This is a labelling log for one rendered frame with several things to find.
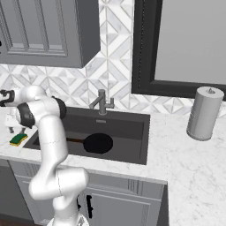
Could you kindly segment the dark grey dishwasher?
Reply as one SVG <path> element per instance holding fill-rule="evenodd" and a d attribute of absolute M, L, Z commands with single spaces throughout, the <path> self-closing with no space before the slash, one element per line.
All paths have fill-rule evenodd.
<path fill-rule="evenodd" d="M 33 223 L 26 202 L 11 169 L 0 166 L 0 218 Z"/>

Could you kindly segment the dark grey sink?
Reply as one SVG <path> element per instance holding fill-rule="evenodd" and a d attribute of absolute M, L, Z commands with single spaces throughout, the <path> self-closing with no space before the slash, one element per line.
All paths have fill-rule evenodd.
<path fill-rule="evenodd" d="M 62 120 L 67 139 L 85 139 L 101 132 L 113 139 L 113 147 L 105 154 L 88 153 L 81 143 L 67 141 L 69 154 L 141 165 L 147 164 L 150 116 L 146 114 L 98 109 L 67 108 Z"/>

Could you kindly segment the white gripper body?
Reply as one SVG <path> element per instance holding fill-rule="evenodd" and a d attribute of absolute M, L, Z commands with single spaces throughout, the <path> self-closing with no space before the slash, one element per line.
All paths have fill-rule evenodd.
<path fill-rule="evenodd" d="M 16 118 L 16 108 L 12 107 L 5 116 L 4 124 L 6 127 L 20 127 L 20 124 Z"/>

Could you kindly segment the black frying pan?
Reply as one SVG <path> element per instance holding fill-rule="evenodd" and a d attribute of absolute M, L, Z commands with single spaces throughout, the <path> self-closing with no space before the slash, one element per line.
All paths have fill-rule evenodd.
<path fill-rule="evenodd" d="M 77 148 L 79 151 L 89 154 L 106 154 L 113 147 L 113 139 L 106 133 L 93 133 L 85 137 L 66 138 L 69 147 Z"/>

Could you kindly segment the grey wall cupboard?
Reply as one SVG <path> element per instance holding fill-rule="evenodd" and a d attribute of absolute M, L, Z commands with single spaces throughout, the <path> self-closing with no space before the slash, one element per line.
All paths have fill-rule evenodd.
<path fill-rule="evenodd" d="M 100 50 L 98 0 L 0 0 L 0 64 L 82 68 Z"/>

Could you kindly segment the grey paper towel roll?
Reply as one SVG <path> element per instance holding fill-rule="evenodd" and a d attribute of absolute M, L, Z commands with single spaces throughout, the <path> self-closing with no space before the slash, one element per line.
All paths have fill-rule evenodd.
<path fill-rule="evenodd" d="M 224 92 L 215 87 L 199 87 L 186 128 L 187 134 L 196 140 L 211 139 Z"/>

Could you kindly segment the yellow and green sponge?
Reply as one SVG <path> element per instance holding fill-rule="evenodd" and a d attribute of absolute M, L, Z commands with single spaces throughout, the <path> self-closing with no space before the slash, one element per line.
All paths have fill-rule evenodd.
<path fill-rule="evenodd" d="M 22 142 L 23 140 L 25 140 L 26 138 L 27 138 L 27 135 L 26 135 L 26 134 L 24 134 L 24 133 L 19 133 L 19 134 L 17 134 L 16 136 L 14 136 L 14 137 L 11 139 L 10 144 L 11 144 L 12 146 L 17 147 L 17 146 L 19 146 L 19 145 L 21 144 L 21 142 Z"/>

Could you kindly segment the black framed window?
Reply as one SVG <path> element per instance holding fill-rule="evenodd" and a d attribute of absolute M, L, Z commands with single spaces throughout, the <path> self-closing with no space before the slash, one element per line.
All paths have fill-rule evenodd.
<path fill-rule="evenodd" d="M 226 100 L 226 0 L 135 0 L 132 92 Z"/>

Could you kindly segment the grey metal tap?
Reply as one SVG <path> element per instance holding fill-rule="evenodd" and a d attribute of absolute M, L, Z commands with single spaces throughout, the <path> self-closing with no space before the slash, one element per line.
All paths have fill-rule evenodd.
<path fill-rule="evenodd" d="M 114 99 L 110 99 L 110 103 L 106 103 L 106 94 L 104 89 L 98 90 L 98 97 L 89 104 L 90 109 L 94 109 L 96 105 L 99 105 L 99 114 L 105 116 L 107 114 L 107 109 L 114 109 Z"/>

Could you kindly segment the grey base cupboard door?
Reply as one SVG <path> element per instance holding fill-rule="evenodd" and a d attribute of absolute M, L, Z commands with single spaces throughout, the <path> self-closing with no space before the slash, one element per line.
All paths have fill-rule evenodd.
<path fill-rule="evenodd" d="M 37 200 L 53 200 L 54 217 L 47 226 L 78 226 L 81 214 L 77 198 L 88 185 L 84 168 L 57 169 L 60 161 L 42 161 L 40 165 L 9 161 L 34 220 L 39 223 L 51 207 L 37 208 Z"/>
<path fill-rule="evenodd" d="M 90 226 L 156 226 L 161 201 L 122 192 L 87 188 L 91 195 L 93 217 Z"/>

